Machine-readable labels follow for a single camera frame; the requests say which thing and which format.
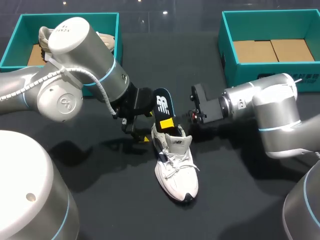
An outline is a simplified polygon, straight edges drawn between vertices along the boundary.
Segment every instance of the open box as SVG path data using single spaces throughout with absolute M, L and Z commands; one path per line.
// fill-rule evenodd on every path
M 299 92 L 320 92 L 317 9 L 224 11 L 218 48 L 228 87 L 287 73 Z
M 114 36 L 115 46 L 113 55 L 118 63 L 121 64 L 123 44 L 119 24 L 119 13 L 22 14 L 3 54 L 0 62 L 0 72 L 11 72 L 27 67 L 33 47 L 38 43 L 39 28 L 46 26 L 54 29 L 63 21 L 73 17 L 84 18 L 95 31 Z M 86 88 L 83 88 L 83 95 L 91 96 L 91 93 Z

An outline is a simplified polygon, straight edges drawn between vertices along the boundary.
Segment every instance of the black insole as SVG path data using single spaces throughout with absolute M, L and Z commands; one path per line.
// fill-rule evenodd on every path
M 175 117 L 174 105 L 170 92 L 165 88 L 158 88 L 153 92 L 155 97 L 155 106 L 153 108 L 156 130 L 160 133 L 168 133 L 172 136 L 180 136 L 181 133 L 177 127 L 162 129 L 160 122 Z

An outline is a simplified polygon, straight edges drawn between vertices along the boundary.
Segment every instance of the shoe tongue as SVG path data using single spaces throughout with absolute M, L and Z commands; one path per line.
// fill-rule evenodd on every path
M 192 136 L 170 136 L 165 135 L 166 144 L 168 145 L 169 151 L 172 154 L 183 155 L 188 150 Z

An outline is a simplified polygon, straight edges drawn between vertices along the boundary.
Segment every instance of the shoelace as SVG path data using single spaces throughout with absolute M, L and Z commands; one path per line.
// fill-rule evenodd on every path
M 168 178 L 171 178 L 173 175 L 175 175 L 177 172 L 179 172 L 180 169 L 185 169 L 185 168 L 195 168 L 197 169 L 198 171 L 199 168 L 194 165 L 193 163 L 189 163 L 189 162 L 186 162 L 186 160 L 189 159 L 189 149 L 186 151 L 185 154 L 176 154 L 176 153 L 171 153 L 169 152 L 169 149 L 166 147 L 164 150 L 163 150 L 163 153 L 167 156 L 168 158 L 168 161 L 164 164 L 164 167 L 167 167 L 168 164 L 170 164 L 173 168 L 173 170 L 165 175 L 165 179 L 168 179 Z

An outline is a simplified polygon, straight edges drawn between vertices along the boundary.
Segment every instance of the brown cardboard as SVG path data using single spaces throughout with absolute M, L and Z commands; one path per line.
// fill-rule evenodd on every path
M 28 61 L 28 66 L 43 66 L 46 62 L 41 55 L 41 47 L 38 44 L 33 45 L 32 52 Z
M 240 63 L 273 63 L 278 62 L 270 41 L 234 41 Z
M 271 44 L 279 62 L 314 62 L 304 39 L 277 39 Z

